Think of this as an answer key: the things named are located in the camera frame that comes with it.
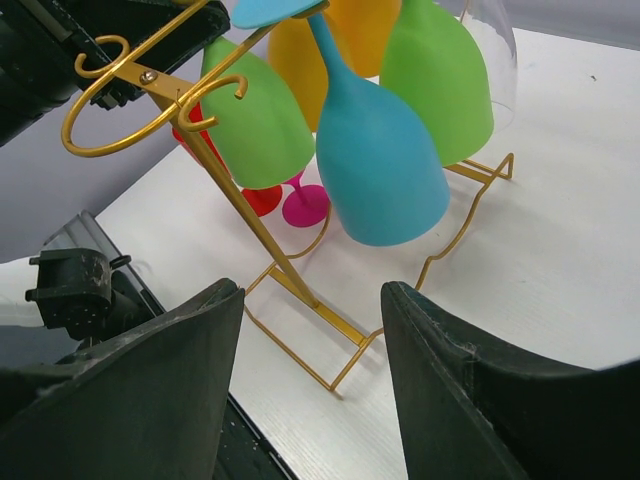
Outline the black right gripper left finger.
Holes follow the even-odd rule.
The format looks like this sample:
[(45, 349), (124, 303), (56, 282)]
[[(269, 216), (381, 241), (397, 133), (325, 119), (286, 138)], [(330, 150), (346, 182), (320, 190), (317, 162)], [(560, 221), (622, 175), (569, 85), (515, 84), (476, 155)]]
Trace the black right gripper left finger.
[(2, 477), (211, 478), (244, 296), (222, 279), (54, 364), (3, 369)]

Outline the clear wine glass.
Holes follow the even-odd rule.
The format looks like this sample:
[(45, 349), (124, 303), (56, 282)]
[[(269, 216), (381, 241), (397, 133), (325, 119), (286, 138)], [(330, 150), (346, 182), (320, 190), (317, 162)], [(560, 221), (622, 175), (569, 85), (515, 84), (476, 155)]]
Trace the clear wine glass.
[(513, 121), (518, 86), (518, 56), (511, 21), (500, 0), (466, 1), (460, 23), (470, 32), (485, 61), (494, 132)]

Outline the red goblet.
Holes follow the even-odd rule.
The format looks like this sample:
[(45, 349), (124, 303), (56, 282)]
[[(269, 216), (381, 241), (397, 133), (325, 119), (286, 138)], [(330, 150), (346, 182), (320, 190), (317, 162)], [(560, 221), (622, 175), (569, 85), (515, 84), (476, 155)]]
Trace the red goblet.
[[(230, 175), (228, 168), (226, 167), (208, 132), (206, 130), (203, 130), (200, 131), (199, 134), (205, 140), (205, 142), (209, 146), (209, 149), (213, 152), (214, 156), (218, 159), (219, 163), (225, 169), (227, 175)], [(172, 135), (174, 139), (189, 153), (194, 161), (198, 165), (201, 165), (198, 157), (193, 153), (189, 145), (183, 140), (182, 136), (175, 128), (172, 129)], [(241, 193), (250, 207), (256, 213), (256, 215), (258, 217), (262, 217), (271, 213), (279, 206), (283, 196), (283, 189), (280, 185), (261, 190), (242, 188)]]

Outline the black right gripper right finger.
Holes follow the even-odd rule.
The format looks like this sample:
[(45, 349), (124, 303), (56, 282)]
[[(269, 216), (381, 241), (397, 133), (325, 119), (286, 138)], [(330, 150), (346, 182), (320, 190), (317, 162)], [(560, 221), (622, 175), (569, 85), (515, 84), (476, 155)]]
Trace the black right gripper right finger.
[(639, 364), (532, 353), (398, 281), (380, 292), (412, 479), (635, 479)]

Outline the light green goblet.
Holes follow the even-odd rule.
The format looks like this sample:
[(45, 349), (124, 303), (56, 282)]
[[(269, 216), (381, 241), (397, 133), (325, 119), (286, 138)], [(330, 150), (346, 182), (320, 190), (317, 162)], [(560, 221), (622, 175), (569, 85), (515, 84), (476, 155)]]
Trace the light green goblet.
[(460, 21), (432, 1), (402, 3), (379, 82), (422, 119), (445, 166), (477, 153), (493, 133), (483, 55)]

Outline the green goblet front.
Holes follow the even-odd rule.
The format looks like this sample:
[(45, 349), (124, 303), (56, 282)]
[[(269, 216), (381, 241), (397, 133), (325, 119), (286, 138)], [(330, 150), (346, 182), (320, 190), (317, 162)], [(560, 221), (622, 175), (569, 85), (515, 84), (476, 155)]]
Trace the green goblet front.
[(261, 190), (303, 171), (315, 154), (315, 140), (284, 80), (250, 52), (225, 73), (246, 77), (244, 97), (236, 99), (231, 84), (209, 93), (200, 105), (205, 118), (218, 119), (208, 134), (234, 181)]

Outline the cyan goblet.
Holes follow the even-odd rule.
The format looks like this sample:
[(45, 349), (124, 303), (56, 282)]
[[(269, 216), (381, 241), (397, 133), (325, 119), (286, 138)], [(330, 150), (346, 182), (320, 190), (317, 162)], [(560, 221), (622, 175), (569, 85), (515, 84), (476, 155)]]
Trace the cyan goblet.
[(324, 61), (328, 91), (316, 134), (318, 171), (345, 232), (373, 247), (419, 238), (442, 219), (450, 191), (437, 149), (414, 110), (343, 60), (314, 1), (240, 1), (240, 29), (305, 14)]

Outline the orange goblet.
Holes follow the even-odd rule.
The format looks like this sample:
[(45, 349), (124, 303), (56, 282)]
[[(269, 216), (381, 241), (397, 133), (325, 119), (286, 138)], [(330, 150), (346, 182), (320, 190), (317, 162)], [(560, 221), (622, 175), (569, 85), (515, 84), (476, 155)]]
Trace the orange goblet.
[(391, 30), (398, 18), (398, 0), (337, 0), (327, 10), (346, 48), (347, 64), (361, 77), (379, 75)]
[(282, 77), (312, 132), (316, 132), (328, 89), (328, 76), (306, 20), (287, 19), (269, 35), (267, 60)]

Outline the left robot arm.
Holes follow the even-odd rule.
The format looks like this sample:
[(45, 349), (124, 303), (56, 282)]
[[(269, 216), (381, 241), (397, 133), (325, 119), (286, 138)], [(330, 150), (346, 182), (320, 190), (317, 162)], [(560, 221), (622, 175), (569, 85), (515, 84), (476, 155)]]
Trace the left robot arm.
[[(102, 67), (99, 36), (147, 39), (176, 13), (165, 1), (1, 5), (1, 138), (10, 141)], [(210, 479), (245, 293), (222, 279), (150, 318), (113, 289), (91, 249), (47, 250), (19, 303), (1, 302), (1, 475), (5, 479)]]

